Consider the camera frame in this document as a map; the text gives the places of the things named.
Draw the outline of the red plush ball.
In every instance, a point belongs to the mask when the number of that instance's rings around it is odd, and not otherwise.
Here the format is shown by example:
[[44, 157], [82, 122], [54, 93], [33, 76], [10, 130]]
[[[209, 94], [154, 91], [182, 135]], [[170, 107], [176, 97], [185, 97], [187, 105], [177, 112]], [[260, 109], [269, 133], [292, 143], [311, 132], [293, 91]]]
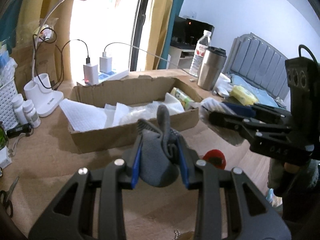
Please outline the red plush ball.
[[202, 159], [221, 170], [226, 168], [226, 159], [220, 150], [210, 150], [202, 157]]

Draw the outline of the dark grey sock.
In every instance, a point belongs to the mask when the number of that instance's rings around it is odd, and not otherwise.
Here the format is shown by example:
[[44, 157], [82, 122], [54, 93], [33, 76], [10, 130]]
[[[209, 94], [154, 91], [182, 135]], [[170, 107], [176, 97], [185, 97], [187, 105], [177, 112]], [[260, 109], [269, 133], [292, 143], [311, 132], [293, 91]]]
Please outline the dark grey sock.
[[140, 178], [153, 187], [166, 187], [178, 178], [178, 146], [180, 134], [171, 128], [169, 110], [157, 108], [157, 123], [138, 120], [138, 134], [142, 136]]

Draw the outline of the brown bear plush keychain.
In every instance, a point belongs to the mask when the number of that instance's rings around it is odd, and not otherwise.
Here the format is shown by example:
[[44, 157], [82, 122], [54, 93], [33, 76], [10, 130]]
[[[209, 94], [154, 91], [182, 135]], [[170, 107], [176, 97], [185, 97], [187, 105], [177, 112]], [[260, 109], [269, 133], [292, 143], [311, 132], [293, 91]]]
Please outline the brown bear plush keychain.
[[174, 230], [174, 238], [173, 240], [193, 240], [194, 239], [194, 232], [188, 231], [181, 233], [179, 230]]

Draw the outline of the yellow tissue pack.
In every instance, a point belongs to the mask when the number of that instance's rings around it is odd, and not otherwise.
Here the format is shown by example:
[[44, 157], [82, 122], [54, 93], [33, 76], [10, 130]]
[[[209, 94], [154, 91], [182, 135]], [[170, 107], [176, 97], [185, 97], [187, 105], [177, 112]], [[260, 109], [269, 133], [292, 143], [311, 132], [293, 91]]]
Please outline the yellow tissue pack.
[[253, 93], [239, 85], [233, 86], [229, 94], [244, 106], [254, 105], [259, 102], [258, 98]]

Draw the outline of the grey padded headboard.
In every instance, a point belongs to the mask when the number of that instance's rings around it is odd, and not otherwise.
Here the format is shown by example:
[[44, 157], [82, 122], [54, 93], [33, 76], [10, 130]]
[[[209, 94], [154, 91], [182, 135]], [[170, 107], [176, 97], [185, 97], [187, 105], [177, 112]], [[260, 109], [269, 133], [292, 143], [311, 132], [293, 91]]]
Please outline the grey padded headboard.
[[253, 87], [265, 90], [272, 98], [284, 100], [290, 92], [286, 60], [272, 45], [249, 33], [234, 39], [222, 72], [235, 74]]

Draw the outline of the green snack packet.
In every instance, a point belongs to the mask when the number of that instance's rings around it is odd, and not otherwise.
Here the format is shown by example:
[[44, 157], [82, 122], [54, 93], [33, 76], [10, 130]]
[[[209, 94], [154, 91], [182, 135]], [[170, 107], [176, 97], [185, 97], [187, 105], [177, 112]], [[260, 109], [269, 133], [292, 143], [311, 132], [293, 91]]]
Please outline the green snack packet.
[[170, 94], [174, 96], [182, 104], [183, 108], [186, 111], [192, 109], [192, 104], [194, 103], [194, 100], [190, 96], [185, 94], [185, 92], [174, 87]]

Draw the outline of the stainless steel tumbler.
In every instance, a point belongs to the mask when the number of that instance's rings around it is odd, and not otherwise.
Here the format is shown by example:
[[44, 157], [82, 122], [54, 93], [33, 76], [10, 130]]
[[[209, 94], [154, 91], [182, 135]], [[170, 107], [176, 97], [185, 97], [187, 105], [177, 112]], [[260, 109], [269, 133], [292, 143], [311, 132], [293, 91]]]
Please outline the stainless steel tumbler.
[[227, 59], [222, 48], [208, 47], [205, 51], [197, 85], [207, 91], [214, 88]]

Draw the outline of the white foam sheet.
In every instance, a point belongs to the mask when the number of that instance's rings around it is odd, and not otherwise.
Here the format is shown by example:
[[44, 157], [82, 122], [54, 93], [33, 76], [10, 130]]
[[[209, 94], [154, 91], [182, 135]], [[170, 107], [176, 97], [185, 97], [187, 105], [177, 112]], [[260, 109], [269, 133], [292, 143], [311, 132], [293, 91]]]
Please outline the white foam sheet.
[[164, 101], [153, 101], [140, 106], [117, 103], [115, 106], [106, 104], [105, 107], [100, 108], [69, 99], [64, 99], [59, 104], [73, 130], [77, 132], [132, 124], [138, 119], [154, 119], [160, 105], [165, 105], [170, 115], [184, 112], [182, 104], [169, 93], [165, 95]]

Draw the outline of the small white adapter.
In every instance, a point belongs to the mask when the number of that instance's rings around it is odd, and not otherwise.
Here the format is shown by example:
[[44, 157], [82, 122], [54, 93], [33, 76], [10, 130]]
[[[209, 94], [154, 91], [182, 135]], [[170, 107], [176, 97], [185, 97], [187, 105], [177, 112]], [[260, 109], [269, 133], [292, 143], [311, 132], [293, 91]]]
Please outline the small white adapter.
[[4, 169], [11, 163], [12, 163], [12, 159], [9, 156], [9, 150], [7, 146], [5, 146], [0, 150], [0, 167]]

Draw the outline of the black small flashlight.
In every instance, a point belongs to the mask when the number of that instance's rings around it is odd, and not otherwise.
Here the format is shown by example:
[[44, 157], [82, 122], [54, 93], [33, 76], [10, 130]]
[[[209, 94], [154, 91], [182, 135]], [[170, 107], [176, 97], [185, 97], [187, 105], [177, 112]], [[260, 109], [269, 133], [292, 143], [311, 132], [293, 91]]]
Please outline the black small flashlight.
[[32, 129], [33, 128], [30, 124], [18, 125], [12, 129], [7, 130], [7, 137], [11, 139], [22, 134], [29, 134]]

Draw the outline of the clear plastic water bottle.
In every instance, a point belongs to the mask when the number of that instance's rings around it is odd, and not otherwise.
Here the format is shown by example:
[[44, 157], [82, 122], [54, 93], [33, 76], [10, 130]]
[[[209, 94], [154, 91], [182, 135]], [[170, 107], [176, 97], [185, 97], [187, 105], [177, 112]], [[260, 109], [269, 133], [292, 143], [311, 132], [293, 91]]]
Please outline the clear plastic water bottle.
[[198, 72], [201, 68], [204, 54], [206, 52], [206, 49], [210, 45], [211, 34], [212, 33], [210, 31], [204, 30], [203, 36], [198, 40], [196, 44], [193, 60], [189, 69], [189, 74], [192, 76], [198, 77]]

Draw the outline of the white pill bottle right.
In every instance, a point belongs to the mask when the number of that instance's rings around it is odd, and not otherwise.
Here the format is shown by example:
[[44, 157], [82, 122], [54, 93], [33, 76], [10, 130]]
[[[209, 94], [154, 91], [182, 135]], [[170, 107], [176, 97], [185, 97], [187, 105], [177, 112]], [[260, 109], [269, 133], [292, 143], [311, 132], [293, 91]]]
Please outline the white pill bottle right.
[[26, 100], [22, 104], [22, 109], [27, 122], [31, 124], [33, 128], [39, 127], [41, 124], [41, 120], [34, 107], [32, 100]]

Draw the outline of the white pill bottle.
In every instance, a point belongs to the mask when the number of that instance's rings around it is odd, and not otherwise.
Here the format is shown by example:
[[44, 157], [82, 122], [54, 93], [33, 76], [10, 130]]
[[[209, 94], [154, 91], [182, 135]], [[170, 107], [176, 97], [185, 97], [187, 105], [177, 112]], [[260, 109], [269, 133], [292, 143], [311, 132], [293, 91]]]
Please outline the white pill bottle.
[[34, 107], [32, 100], [26, 100], [22, 104], [22, 109], [27, 122], [31, 124], [33, 128], [39, 127], [41, 124], [41, 120]]
[[12, 107], [14, 109], [16, 118], [20, 125], [25, 125], [28, 123], [28, 121], [25, 118], [24, 112], [23, 112], [23, 103], [24, 99], [22, 94], [17, 94], [12, 98]]

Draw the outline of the white desk lamp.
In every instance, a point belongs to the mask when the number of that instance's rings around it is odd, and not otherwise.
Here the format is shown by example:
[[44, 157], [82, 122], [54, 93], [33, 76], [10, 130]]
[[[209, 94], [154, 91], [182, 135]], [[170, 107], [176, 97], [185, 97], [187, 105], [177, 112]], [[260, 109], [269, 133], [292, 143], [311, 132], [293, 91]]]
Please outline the white desk lamp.
[[34, 107], [41, 118], [45, 118], [53, 113], [57, 108], [59, 103], [63, 100], [63, 92], [56, 90], [56, 86], [50, 83], [51, 75], [47, 71], [39, 73], [37, 67], [44, 63], [46, 60], [49, 62], [49, 69], [56, 70], [55, 68], [55, 51], [56, 48], [53, 47], [53, 52], [47, 54], [44, 58], [41, 56], [43, 49], [41, 48], [44, 41], [40, 42], [40, 34], [43, 31], [44, 25], [47, 23], [51, 14], [62, 4], [65, 0], [56, 0], [56, 3], [51, 6], [50, 10], [47, 11], [46, 16], [40, 21], [40, 26], [36, 37], [33, 38], [33, 55], [31, 61], [31, 80], [26, 83], [23, 87], [24, 94], [27, 100], [32, 100]]

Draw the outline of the black monitor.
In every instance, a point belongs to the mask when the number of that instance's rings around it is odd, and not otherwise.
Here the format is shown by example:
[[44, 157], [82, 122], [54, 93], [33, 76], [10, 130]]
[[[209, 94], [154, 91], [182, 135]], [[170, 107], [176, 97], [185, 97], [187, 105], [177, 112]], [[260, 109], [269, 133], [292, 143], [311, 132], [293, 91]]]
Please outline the black monitor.
[[194, 50], [205, 30], [213, 33], [214, 26], [206, 22], [176, 16], [170, 45], [180, 49]]

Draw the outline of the brown cardboard box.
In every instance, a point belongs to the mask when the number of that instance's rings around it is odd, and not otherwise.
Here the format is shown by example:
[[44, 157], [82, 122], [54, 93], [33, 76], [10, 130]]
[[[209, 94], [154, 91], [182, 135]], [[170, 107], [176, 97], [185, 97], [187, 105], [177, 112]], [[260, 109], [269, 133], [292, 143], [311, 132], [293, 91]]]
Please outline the brown cardboard box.
[[176, 77], [138, 77], [76, 86], [60, 106], [68, 119], [76, 118], [69, 121], [69, 132], [77, 148], [82, 153], [102, 151], [132, 144], [138, 119], [156, 124], [160, 105], [168, 108], [172, 128], [183, 131], [194, 127], [199, 121], [198, 109], [180, 102], [174, 89], [193, 102], [202, 100], [193, 87]]

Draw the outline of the white pill bottle left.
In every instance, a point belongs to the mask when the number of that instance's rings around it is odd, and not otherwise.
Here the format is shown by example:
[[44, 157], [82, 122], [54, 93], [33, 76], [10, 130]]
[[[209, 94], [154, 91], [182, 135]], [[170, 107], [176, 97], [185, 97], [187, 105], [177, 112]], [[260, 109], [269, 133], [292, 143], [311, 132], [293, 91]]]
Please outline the white pill bottle left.
[[24, 99], [22, 94], [17, 94], [12, 98], [12, 107], [14, 109], [16, 118], [20, 125], [25, 125], [28, 123], [28, 121], [25, 118], [24, 112], [23, 112], [23, 103]]

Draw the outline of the white power strip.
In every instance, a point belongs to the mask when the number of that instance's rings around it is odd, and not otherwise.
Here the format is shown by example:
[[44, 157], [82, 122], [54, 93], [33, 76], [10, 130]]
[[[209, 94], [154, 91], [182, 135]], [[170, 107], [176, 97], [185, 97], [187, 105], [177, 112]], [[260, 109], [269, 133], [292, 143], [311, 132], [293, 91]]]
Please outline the white power strip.
[[[98, 73], [98, 82], [96, 83], [96, 85], [103, 83], [105, 81], [121, 80], [121, 79], [127, 77], [128, 74], [129, 74], [128, 70], [124, 70], [121, 72], [109, 72], [107, 74], [99, 72]], [[92, 83], [88, 79], [82, 79], [80, 81], [77, 81], [76, 85], [77, 86], [92, 86], [92, 85], [94, 85], [94, 83]]]

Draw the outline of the white plastic basket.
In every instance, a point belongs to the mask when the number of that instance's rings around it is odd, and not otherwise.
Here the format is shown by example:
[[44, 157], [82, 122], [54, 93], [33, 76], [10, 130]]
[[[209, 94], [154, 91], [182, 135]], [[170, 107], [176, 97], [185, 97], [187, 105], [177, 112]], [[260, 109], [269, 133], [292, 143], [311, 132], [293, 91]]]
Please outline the white plastic basket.
[[15, 80], [11, 79], [4, 84], [0, 89], [1, 105], [0, 105], [0, 120], [5, 131], [14, 128], [18, 125], [18, 121], [12, 106], [12, 99], [18, 94], [15, 85]]

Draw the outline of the yellow curtain right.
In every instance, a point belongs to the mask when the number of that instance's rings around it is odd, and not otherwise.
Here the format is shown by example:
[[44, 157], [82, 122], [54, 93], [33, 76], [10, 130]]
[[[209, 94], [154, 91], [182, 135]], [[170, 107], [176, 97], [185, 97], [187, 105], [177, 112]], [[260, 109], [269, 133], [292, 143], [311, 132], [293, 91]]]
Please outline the yellow curtain right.
[[145, 70], [155, 70], [159, 64], [165, 39], [173, 0], [149, 0], [147, 6], [147, 55]]

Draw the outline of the yellow curtain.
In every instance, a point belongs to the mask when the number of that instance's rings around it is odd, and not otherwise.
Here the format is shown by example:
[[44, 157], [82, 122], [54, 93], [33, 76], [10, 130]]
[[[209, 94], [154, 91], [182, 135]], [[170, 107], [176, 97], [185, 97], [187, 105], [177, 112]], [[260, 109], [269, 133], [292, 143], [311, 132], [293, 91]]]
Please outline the yellow curtain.
[[36, 53], [36, 71], [48, 73], [50, 80], [57, 81], [60, 75], [71, 79], [69, 31], [73, 1], [65, 0], [41, 27], [44, 18], [58, 0], [22, 0], [16, 29], [16, 46], [11, 57], [15, 59], [16, 84], [25, 85], [32, 79], [33, 42], [39, 30], [41, 34]]
[[147, 6], [147, 55], [145, 70], [155, 70], [159, 64], [165, 39], [173, 0], [149, 0]]

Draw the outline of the yellow curtain left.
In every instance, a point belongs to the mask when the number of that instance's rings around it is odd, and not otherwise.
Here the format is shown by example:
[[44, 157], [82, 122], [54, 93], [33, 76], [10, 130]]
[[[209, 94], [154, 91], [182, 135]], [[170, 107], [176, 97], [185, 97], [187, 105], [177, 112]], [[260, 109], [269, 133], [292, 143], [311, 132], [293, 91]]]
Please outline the yellow curtain left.
[[71, 79], [69, 31], [73, 1], [65, 0], [41, 27], [44, 18], [58, 0], [22, 0], [16, 29], [16, 46], [11, 57], [15, 59], [16, 84], [25, 85], [32, 79], [33, 42], [39, 30], [41, 34], [36, 53], [36, 71], [48, 73], [50, 80], [57, 81], [60, 75]]

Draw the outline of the teal curtain left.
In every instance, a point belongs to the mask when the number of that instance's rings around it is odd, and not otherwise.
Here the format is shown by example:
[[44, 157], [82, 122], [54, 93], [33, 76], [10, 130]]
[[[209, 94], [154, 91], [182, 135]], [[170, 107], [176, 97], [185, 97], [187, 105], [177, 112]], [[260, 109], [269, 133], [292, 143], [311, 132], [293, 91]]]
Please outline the teal curtain left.
[[6, 42], [9, 54], [16, 45], [16, 28], [22, 1], [12, 0], [1, 18], [1, 42]]

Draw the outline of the black handled scissors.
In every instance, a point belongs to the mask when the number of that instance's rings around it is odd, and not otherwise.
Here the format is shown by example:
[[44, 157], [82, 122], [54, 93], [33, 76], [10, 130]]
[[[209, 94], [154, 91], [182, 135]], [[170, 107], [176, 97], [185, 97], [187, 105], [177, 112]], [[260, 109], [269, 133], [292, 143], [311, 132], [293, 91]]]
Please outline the black handled scissors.
[[19, 177], [16, 177], [14, 182], [9, 187], [8, 191], [1, 190], [1, 204], [3, 205], [5, 211], [7, 212], [10, 218], [12, 218], [14, 214], [11, 199], [12, 199], [12, 194], [17, 185], [18, 180], [19, 180]]

